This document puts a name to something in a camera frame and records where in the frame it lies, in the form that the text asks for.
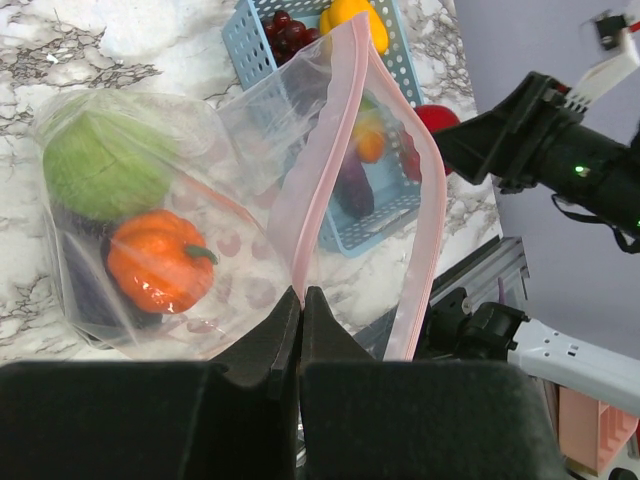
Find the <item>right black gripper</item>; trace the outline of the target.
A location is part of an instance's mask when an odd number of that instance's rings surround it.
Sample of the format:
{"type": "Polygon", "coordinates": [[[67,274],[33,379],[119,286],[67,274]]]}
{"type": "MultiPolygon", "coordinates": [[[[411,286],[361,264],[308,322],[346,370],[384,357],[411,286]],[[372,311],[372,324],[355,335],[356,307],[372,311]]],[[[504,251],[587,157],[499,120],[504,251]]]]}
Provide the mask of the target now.
{"type": "Polygon", "coordinates": [[[530,72],[503,101],[433,134],[445,166],[478,185],[488,175],[519,193],[538,184],[593,219],[639,238],[639,159],[579,122],[564,106],[571,88],[530,72]]]}

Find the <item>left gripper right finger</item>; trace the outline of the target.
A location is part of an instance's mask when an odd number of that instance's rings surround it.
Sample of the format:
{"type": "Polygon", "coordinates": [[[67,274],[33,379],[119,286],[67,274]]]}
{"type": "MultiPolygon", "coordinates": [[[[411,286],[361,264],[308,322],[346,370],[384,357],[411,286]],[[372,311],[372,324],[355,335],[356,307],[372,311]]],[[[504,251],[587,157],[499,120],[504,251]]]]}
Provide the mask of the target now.
{"type": "Polygon", "coordinates": [[[309,479],[561,479],[542,399],[494,361],[380,362],[306,293],[300,406],[309,479]]]}

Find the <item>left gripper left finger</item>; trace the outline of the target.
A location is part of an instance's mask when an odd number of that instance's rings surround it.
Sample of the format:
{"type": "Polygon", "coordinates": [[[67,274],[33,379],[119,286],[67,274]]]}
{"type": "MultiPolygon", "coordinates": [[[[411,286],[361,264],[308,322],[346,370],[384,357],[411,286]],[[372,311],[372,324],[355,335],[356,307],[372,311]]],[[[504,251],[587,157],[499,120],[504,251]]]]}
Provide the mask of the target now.
{"type": "Polygon", "coordinates": [[[5,479],[291,479],[300,303],[209,361],[1,369],[5,479]]]}

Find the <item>red toy tomato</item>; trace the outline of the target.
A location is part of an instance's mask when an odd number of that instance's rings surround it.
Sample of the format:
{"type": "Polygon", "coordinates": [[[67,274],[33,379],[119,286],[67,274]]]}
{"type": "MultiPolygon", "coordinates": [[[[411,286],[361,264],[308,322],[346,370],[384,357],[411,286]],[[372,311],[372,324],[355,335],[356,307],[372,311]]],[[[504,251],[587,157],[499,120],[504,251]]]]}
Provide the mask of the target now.
{"type": "MultiPolygon", "coordinates": [[[[457,115],[452,110],[442,105],[421,105],[415,107],[414,111],[430,133],[437,133],[441,130],[460,124],[460,120],[457,115]]],[[[412,153],[407,177],[413,181],[421,182],[420,158],[415,151],[413,138],[410,137],[409,140],[412,147],[412,153]]]]}

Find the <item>green orange toy mango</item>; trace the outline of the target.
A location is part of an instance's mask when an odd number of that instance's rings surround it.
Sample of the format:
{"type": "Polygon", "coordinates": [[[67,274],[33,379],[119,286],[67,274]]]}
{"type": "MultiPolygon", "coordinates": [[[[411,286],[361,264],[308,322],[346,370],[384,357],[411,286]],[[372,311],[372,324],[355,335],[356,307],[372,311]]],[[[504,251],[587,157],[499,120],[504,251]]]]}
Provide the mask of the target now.
{"type": "Polygon", "coordinates": [[[377,106],[363,98],[351,135],[356,152],[363,163],[375,164],[386,149],[386,128],[377,106]]]}

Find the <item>orange toy pumpkin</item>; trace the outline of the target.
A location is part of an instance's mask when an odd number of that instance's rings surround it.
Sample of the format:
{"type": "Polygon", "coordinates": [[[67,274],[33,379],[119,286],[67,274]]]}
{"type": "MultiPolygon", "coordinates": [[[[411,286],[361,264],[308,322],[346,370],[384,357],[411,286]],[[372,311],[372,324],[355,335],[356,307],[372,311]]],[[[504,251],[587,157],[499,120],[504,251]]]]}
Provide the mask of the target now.
{"type": "Polygon", "coordinates": [[[142,311],[179,314],[213,287],[218,260],[188,220],[165,209],[130,218],[113,233],[106,265],[142,311]]]}

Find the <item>dark purple toy eggplant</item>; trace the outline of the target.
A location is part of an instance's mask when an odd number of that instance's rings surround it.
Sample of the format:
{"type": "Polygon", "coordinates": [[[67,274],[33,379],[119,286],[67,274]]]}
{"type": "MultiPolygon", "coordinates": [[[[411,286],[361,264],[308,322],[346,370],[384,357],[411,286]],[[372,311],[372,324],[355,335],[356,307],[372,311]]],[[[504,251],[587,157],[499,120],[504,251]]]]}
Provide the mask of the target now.
{"type": "Polygon", "coordinates": [[[133,331],[157,327],[163,316],[147,313],[123,293],[107,268],[116,224],[65,208],[52,210],[70,281],[71,323],[94,344],[130,341],[133,331]]]}

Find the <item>clear pink zip top bag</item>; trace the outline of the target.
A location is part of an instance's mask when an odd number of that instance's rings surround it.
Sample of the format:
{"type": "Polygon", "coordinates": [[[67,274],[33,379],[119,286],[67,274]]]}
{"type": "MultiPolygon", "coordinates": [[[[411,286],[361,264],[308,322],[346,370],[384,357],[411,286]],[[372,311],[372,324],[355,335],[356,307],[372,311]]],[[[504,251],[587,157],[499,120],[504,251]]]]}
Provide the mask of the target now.
{"type": "Polygon", "coordinates": [[[44,224],[56,292],[71,323],[70,281],[59,246],[42,158],[46,143],[82,111],[113,111],[175,142],[171,183],[155,207],[191,222],[217,257],[213,287],[189,310],[107,347],[133,359],[210,359],[260,324],[283,294],[304,310],[321,289],[337,322],[357,334],[384,316],[386,360],[415,352],[440,252],[446,177],[433,138],[377,53],[364,13],[303,48],[229,104],[162,93],[76,90],[48,100],[32,124],[43,188],[44,224]],[[319,243],[360,102],[371,100],[420,158],[420,204],[411,222],[356,257],[319,243]]]}

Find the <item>dark red toy grapes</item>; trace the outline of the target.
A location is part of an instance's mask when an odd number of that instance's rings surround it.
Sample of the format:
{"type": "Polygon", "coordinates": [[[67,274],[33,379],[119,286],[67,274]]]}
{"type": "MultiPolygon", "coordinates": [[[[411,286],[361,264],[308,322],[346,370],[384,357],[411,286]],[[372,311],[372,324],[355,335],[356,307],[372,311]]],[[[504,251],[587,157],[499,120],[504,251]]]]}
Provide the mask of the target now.
{"type": "Polygon", "coordinates": [[[317,28],[307,28],[285,10],[276,10],[271,16],[262,18],[261,25],[277,66],[287,63],[299,50],[321,36],[317,28]]]}

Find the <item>green toy cabbage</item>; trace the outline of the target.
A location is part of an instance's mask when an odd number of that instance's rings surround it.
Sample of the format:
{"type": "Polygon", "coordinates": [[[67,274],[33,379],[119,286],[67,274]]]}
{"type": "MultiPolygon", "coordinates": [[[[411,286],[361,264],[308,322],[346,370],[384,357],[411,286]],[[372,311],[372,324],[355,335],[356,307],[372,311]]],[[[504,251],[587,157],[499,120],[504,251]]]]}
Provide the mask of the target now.
{"type": "Polygon", "coordinates": [[[87,109],[43,149],[51,202],[98,221],[114,221],[157,206],[177,147],[165,134],[121,113],[87,109]]]}

